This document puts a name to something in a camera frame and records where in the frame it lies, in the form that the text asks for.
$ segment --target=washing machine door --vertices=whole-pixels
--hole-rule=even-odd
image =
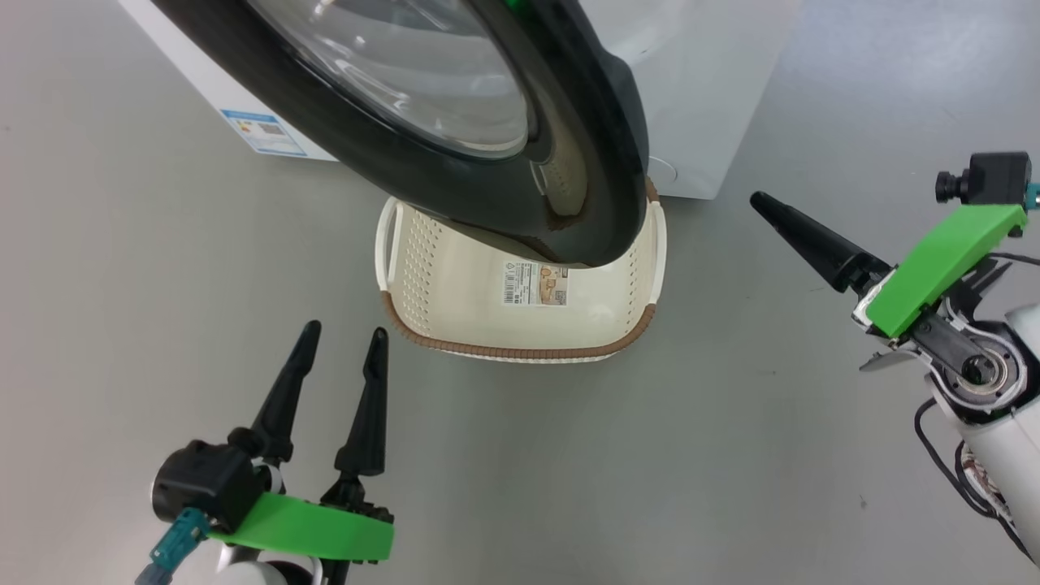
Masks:
[[[496,248],[598,266],[646,208],[631,73],[574,0],[153,0],[388,193]]]

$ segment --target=green mount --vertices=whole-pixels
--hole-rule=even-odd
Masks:
[[[270,492],[234,534],[209,534],[227,544],[333,561],[385,561],[393,536],[391,524]]]
[[[921,308],[935,303],[1008,235],[1024,227],[1021,205],[962,205],[921,239],[866,308],[885,335],[896,338]]]

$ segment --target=black cable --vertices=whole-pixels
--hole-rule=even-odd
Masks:
[[[960,463],[961,454],[964,452],[964,441],[962,440],[961,443],[957,446],[957,451],[955,452],[956,459],[954,461],[954,469],[957,472],[957,477],[954,477],[954,474],[950,472],[946,464],[942,462],[942,458],[939,457],[939,453],[935,451],[934,447],[932,447],[932,441],[928,440],[928,437],[925,435],[925,430],[920,426],[920,419],[933,406],[935,406],[935,399],[930,398],[925,401],[925,404],[921,404],[920,407],[917,408],[917,412],[913,415],[913,430],[917,433],[917,438],[920,439],[921,444],[925,446],[925,450],[928,451],[928,454],[935,463],[935,466],[942,472],[942,475],[950,481],[950,485],[954,486],[957,493],[961,494],[961,498],[964,499],[964,503],[967,504],[969,508],[983,517],[993,518],[999,523],[1000,528],[1004,529],[1005,534],[1007,534],[1008,538],[1014,542],[1018,551],[1025,555],[1025,558],[1030,561],[1033,561],[1033,556],[1025,550],[1025,544],[1022,543],[1022,539],[1015,533],[1015,529],[1012,528],[1011,524],[1009,524],[1004,516],[997,514],[993,509],[993,506],[986,501],[982,494],[977,492],[970,483],[968,483],[967,475],[965,475],[964,467],[962,467]]]
[[[1015,533],[1015,529],[1011,528],[1011,525],[1008,524],[1008,520],[1004,519],[1004,516],[997,516],[996,522],[1000,523],[1000,528],[1004,529],[1004,532],[1008,535],[1008,538],[1010,538],[1011,541],[1015,543],[1015,546],[1017,546],[1018,550],[1023,555],[1025,555],[1026,559],[1032,561],[1033,555],[1030,555],[1030,552],[1025,550],[1025,544],[1022,544],[1022,539],[1018,537],[1018,534]]]
[[[946,481],[950,482],[950,485],[954,486],[954,489],[957,490],[957,493],[959,493],[961,498],[964,499],[964,503],[968,505],[968,508],[971,508],[971,510],[973,510],[977,514],[981,516],[987,518],[996,518],[996,512],[993,511],[993,508],[992,506],[989,505],[989,503],[986,503],[985,507],[980,506],[974,502],[974,500],[971,499],[970,495],[968,495],[967,491],[964,489],[964,486],[961,485],[961,482],[957,480],[957,478],[950,470],[950,468],[946,467],[946,464],[942,462],[942,458],[939,457],[939,453],[935,451],[934,447],[932,447],[932,441],[928,440],[928,437],[925,435],[925,430],[920,428],[921,417],[925,415],[926,412],[928,412],[928,409],[932,408],[933,406],[935,406],[935,399],[930,398],[927,401],[925,401],[925,404],[920,405],[920,408],[918,408],[917,412],[913,415],[913,430],[915,433],[917,433],[917,438],[920,439],[921,444],[925,446],[925,450],[928,451],[928,454],[932,458],[932,461],[935,463],[935,466],[938,467],[940,472],[942,472],[942,475],[945,476]]]
[[[964,490],[967,492],[969,497],[971,497],[972,500],[974,500],[976,504],[979,504],[979,506],[982,508],[992,509],[993,505],[990,504],[990,502],[986,500],[981,493],[979,493],[976,490],[974,486],[971,485],[971,483],[968,481],[968,476],[966,473],[964,473],[964,466],[961,465],[961,455],[963,453],[964,453],[964,441],[962,440],[960,444],[957,446],[957,450],[954,451],[954,473],[957,474],[957,481],[959,481],[960,484],[964,486]]]
[[[989,256],[991,258],[1004,258],[1005,260],[1012,260],[1015,262],[1022,262],[1023,264],[1033,264],[1034,266],[1040,266],[1040,259],[1034,258],[1032,256],[1012,254],[1011,252],[990,252]]]

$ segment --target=floor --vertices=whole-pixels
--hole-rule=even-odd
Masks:
[[[387,325],[383,198],[345,167],[250,152],[111,0],[0,10],[0,566],[130,583],[163,530],[156,467],[249,423],[313,317],[287,481],[317,498],[335,478]],[[898,261],[948,212],[937,171],[1040,154],[1038,27],[1024,0],[805,0],[720,198],[665,204],[669,274],[636,345],[532,367],[392,338],[389,469],[368,491],[398,537],[352,582],[1035,582],[917,443],[921,370],[857,375],[876,348],[853,299],[747,198]],[[1013,275],[985,310],[1037,283]],[[938,416],[926,430],[952,455]],[[207,583],[215,554],[176,582]]]

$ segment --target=laundry basket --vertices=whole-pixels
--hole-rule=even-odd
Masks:
[[[598,269],[531,262],[480,244],[390,198],[375,233],[375,277],[394,326],[427,348],[496,361],[605,359],[653,319],[665,279],[665,212],[652,185],[628,252]]]

